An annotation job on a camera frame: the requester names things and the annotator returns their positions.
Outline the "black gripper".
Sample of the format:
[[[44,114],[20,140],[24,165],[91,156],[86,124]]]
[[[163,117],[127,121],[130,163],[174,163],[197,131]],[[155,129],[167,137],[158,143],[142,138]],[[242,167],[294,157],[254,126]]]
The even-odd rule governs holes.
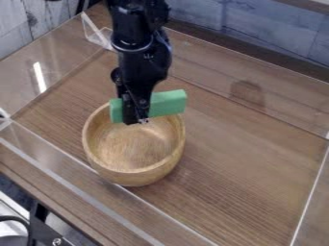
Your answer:
[[[118,53],[118,67],[112,70],[122,100],[122,122],[126,125],[149,122],[150,97],[155,85],[167,78],[173,63],[173,47],[166,31],[153,34],[149,49],[139,53]]]

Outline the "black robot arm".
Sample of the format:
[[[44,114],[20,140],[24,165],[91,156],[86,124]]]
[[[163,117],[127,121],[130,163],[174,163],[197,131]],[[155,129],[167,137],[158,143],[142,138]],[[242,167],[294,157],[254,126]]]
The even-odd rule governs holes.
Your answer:
[[[123,123],[144,123],[153,90],[166,80],[173,63],[173,47],[163,30],[171,9],[166,0],[106,0],[106,5],[118,54],[111,79],[122,100]]]

